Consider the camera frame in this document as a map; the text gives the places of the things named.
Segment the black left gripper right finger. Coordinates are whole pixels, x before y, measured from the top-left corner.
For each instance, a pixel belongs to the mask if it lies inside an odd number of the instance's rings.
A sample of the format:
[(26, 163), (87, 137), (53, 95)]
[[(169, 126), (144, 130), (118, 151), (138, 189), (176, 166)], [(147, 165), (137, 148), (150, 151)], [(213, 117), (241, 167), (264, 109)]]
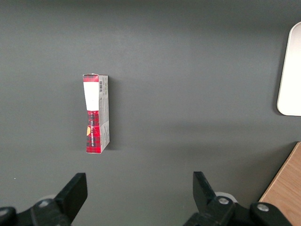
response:
[(274, 205), (254, 202), (247, 209), (229, 197), (216, 195), (201, 171), (193, 172), (193, 198), (198, 212), (185, 226), (290, 226)]

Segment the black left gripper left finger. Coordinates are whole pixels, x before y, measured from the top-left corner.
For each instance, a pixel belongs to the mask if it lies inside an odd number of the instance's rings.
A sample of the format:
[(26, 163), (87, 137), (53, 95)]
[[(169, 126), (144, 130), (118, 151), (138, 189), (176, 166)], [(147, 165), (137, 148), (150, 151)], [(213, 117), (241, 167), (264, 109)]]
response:
[(38, 201), (17, 213), (14, 207), (1, 207), (2, 226), (70, 226), (87, 199), (86, 173), (77, 173), (54, 197)]

